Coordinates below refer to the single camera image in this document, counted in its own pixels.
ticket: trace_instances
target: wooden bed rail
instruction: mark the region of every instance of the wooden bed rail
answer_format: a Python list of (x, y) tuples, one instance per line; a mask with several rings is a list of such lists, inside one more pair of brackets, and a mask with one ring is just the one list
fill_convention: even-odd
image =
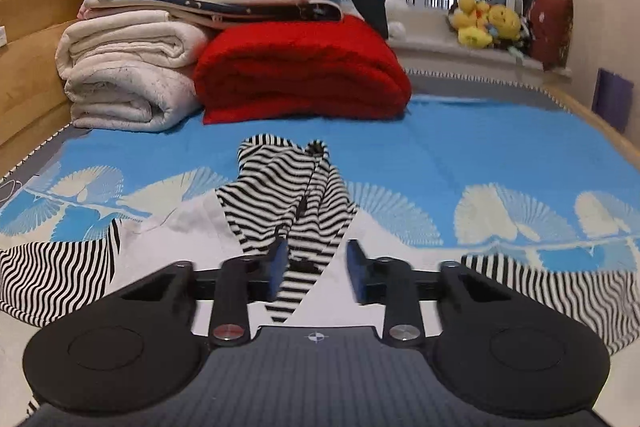
[(70, 121), (54, 56), (82, 0), (0, 0), (0, 177)]

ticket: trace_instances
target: mattress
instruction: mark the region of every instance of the mattress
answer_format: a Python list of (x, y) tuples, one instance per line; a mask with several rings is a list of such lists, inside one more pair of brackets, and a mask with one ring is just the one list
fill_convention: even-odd
[[(168, 215), (234, 179), (239, 143), (268, 133), (322, 139), (360, 208), (431, 260), (500, 252), (553, 271), (636, 271), (640, 174), (599, 133), (539, 89), (410, 76), (415, 94), (398, 121), (202, 126), (196, 116), (161, 134), (65, 128), (0, 182), (0, 248), (90, 239), (114, 217)], [(470, 217), (483, 212), (495, 219)], [(26, 411), (19, 359), (34, 331), (0, 314), (0, 426)], [(596, 405), (614, 427), (640, 417), (638, 344), (613, 357)]]

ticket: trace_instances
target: purple object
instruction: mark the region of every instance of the purple object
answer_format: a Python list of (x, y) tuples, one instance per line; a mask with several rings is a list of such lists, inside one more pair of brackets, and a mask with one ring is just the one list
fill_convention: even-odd
[(633, 83), (611, 71), (598, 70), (591, 110), (619, 133), (624, 133), (631, 110)]

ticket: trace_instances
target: bed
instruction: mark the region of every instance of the bed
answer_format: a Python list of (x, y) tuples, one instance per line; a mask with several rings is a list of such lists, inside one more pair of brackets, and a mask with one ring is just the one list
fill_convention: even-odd
[[(195, 115), (161, 134), (87, 132), (68, 126), (53, 65), (80, 1), (0, 0), (10, 42), (0, 49), (0, 71), (8, 72), (0, 84), (0, 171), (8, 172), (0, 180), (0, 249), (93, 239), (111, 219), (167, 216), (235, 179), (243, 139), (274, 134), (302, 146), (322, 139), (352, 200), (395, 245), (420, 252), (418, 268), (500, 252), (536, 269), (635, 277), (640, 153), (556, 86), (410, 70), (414, 96), (398, 121), (202, 126)], [(499, 219), (474, 219), (479, 212)], [(357, 237), (357, 227), (351, 233)], [(423, 315), (437, 333), (433, 309)], [(26, 413), (20, 358), (35, 331), (0, 313), (2, 427)], [(612, 357), (596, 411), (614, 427), (638, 425), (638, 369), (638, 342)]]

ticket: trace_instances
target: gray gripper base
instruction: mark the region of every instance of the gray gripper base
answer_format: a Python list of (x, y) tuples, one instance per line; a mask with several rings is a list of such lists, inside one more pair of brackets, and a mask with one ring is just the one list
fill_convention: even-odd
[(500, 418), (443, 387), (420, 353), (372, 328), (263, 327), (251, 343), (211, 353), (170, 399), (117, 417), (44, 405), (26, 427), (606, 427), (594, 413)]

